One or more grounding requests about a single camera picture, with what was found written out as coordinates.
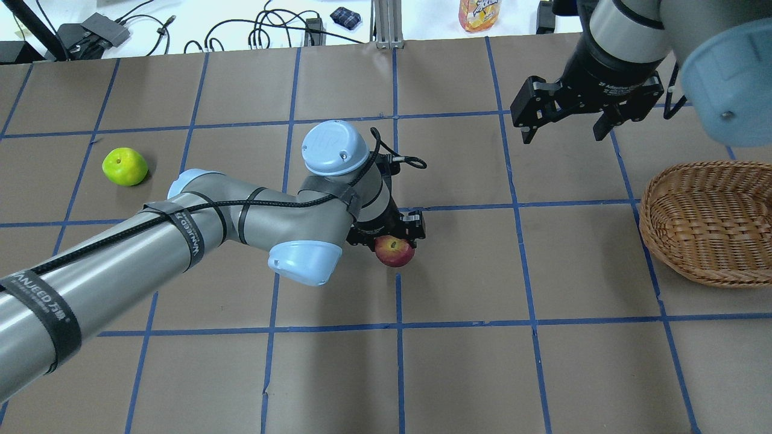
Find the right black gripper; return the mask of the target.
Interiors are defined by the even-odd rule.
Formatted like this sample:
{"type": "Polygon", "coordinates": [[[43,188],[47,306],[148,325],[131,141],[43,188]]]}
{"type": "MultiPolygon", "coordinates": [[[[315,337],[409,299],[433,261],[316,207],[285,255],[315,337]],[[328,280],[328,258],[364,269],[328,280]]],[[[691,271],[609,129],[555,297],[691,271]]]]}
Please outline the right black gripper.
{"type": "Polygon", "coordinates": [[[663,60],[662,51],[654,53],[652,60],[623,60],[592,36],[582,36],[556,81],[527,77],[510,105],[513,126],[524,145],[529,145],[548,123],[600,113],[593,137],[602,141],[615,126],[648,116],[663,94],[657,71],[663,60]]]}

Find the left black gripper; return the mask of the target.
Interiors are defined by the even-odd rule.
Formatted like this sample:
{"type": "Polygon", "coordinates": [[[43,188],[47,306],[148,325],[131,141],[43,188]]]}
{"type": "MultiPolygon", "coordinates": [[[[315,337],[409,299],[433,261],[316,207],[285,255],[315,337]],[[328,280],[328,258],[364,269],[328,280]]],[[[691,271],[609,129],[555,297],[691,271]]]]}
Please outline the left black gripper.
{"type": "Polygon", "coordinates": [[[424,160],[413,156],[394,156],[379,154],[374,162],[381,184],[374,197],[367,201],[356,222],[350,226],[346,242],[351,245],[375,247],[375,239],[389,234],[398,239],[408,240],[416,247],[416,241],[426,238],[425,219],[422,211],[416,210],[403,214],[399,211],[392,196],[392,176],[400,173],[402,164],[418,169],[425,169],[424,160]]]}

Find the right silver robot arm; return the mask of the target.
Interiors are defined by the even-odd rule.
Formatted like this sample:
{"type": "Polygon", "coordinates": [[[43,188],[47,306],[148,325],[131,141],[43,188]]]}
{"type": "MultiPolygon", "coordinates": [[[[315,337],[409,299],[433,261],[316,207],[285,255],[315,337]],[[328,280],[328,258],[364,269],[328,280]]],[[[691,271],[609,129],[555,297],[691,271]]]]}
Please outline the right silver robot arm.
{"type": "Polygon", "coordinates": [[[706,134],[726,146],[770,144],[769,1],[556,1],[582,32],[562,76],[527,77],[510,107],[530,143],[538,129],[599,113],[596,140],[691,104],[706,134]]]}

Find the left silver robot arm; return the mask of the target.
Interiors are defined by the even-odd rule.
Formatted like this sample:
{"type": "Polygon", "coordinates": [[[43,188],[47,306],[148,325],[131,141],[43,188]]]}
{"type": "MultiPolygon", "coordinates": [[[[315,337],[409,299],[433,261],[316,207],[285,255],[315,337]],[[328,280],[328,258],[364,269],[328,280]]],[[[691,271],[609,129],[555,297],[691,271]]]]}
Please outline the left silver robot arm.
{"type": "Polygon", "coordinates": [[[228,241],[268,253],[281,277],[323,286],[344,244],[376,249],[381,236],[414,247],[424,239],[420,211],[398,211],[391,177],[400,156],[372,127],[375,145],[342,120],[311,128],[301,145],[309,175],[297,195],[220,171],[188,169],[163,201],[30,269],[2,278],[1,396],[8,401],[54,373],[83,343],[161,286],[228,241]]]}

